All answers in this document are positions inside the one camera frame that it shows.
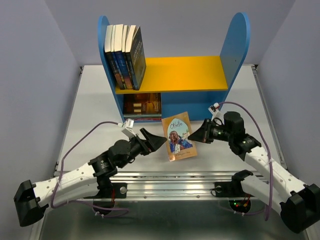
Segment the yellow teal paperback book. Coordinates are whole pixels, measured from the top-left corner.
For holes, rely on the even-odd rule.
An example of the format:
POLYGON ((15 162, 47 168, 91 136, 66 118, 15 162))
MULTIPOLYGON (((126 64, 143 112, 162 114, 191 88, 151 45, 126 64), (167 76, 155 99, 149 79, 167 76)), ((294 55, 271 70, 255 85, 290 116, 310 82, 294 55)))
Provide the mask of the yellow teal paperback book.
POLYGON ((161 114, 124 114, 124 118, 161 118, 161 114))

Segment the Nineteen Eighty-Four blue book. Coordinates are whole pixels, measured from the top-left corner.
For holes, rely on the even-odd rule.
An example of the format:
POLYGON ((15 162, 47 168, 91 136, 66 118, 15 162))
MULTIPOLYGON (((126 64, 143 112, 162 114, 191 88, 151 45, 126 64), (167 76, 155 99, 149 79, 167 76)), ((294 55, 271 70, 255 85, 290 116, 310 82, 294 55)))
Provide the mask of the Nineteen Eighty-Four blue book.
POLYGON ((141 27, 138 26, 134 32, 130 48, 130 57, 132 65, 132 80, 135 90, 139 90, 147 68, 144 45, 142 39, 141 27))

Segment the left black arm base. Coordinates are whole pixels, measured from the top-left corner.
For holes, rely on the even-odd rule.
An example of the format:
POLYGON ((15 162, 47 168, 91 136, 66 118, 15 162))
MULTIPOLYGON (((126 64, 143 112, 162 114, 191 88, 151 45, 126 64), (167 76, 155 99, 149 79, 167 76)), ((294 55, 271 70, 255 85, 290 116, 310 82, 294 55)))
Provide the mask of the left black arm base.
POLYGON ((129 210, 116 205, 116 200, 127 197, 128 184, 126 182, 114 182, 112 187, 91 194, 84 199, 92 199, 92 210, 96 216, 101 218, 116 218, 128 214, 129 210))

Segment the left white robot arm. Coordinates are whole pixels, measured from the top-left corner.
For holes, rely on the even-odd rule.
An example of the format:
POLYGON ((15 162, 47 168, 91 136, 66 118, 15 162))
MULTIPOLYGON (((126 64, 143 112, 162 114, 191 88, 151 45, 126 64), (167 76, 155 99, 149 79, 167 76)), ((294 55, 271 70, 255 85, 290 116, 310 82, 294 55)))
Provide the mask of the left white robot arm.
POLYGON ((48 208, 55 209, 78 199, 94 196, 106 197, 111 193, 110 177, 119 168, 132 163, 138 155, 156 152, 167 139, 151 134, 145 128, 117 140, 109 149, 75 170, 40 182, 23 181, 13 198, 19 225, 30 226, 41 220, 48 208))

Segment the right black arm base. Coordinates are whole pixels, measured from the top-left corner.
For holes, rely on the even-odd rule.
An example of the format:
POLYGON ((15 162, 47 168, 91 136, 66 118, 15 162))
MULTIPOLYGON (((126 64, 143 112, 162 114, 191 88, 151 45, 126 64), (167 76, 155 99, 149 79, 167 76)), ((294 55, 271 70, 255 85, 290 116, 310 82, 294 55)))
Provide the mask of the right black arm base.
POLYGON ((261 214, 264 209, 256 212, 251 210, 251 197, 249 193, 245 193, 242 188, 242 181, 254 174, 249 170, 242 170, 235 173, 231 177, 231 181, 214 182, 214 187, 210 190, 212 196, 217 198, 231 198, 229 200, 229 208, 218 205, 221 209, 240 216, 255 216, 261 214))

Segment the orange Othello book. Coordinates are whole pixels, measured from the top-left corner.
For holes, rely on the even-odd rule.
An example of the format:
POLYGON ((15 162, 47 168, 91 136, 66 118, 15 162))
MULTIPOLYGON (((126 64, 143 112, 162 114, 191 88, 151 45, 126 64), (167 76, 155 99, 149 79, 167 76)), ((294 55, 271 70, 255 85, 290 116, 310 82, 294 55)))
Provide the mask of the orange Othello book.
POLYGON ((192 134, 188 112, 182 112, 161 120, 170 162, 198 155, 196 145, 188 137, 192 134))

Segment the Three Days to See book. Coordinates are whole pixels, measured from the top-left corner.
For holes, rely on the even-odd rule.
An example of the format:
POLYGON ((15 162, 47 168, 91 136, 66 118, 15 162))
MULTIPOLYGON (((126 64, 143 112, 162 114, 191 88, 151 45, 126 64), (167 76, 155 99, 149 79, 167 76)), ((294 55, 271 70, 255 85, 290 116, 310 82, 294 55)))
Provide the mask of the Three Days to See book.
POLYGON ((134 69, 133 69, 133 62, 132 62, 132 58, 131 58, 131 49, 132 49, 132 45, 133 45, 133 40, 134 40, 134 35, 136 32, 136 25, 128 25, 128 33, 127 33, 127 39, 126 39, 126 60, 127 60, 127 64, 128 64, 128 69, 130 72, 130 79, 131 79, 131 83, 132 83, 132 89, 135 90, 136 86, 135 86, 135 74, 134 74, 134 69))

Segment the dark door cover book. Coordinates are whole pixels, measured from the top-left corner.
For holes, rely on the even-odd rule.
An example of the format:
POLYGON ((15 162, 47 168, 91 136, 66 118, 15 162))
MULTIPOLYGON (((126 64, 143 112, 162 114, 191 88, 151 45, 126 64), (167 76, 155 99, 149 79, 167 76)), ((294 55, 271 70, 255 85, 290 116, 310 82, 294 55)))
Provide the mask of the dark door cover book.
POLYGON ((123 113, 125 115, 161 115, 160 93, 136 93, 123 96, 123 113))

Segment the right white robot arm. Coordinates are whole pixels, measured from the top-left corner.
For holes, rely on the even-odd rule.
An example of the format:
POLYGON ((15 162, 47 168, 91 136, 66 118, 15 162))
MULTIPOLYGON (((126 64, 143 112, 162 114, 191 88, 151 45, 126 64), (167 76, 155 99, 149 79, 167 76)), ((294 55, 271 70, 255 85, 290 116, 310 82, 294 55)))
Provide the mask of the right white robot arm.
POLYGON ((300 233, 320 220, 320 188, 307 185, 294 177, 253 136, 246 133, 245 123, 238 112, 223 115, 223 124, 205 119, 189 140, 210 144, 214 140, 228 143, 230 150, 268 180, 265 183, 248 171, 241 171, 230 182, 231 192, 258 198, 277 212, 283 223, 294 233, 300 233))

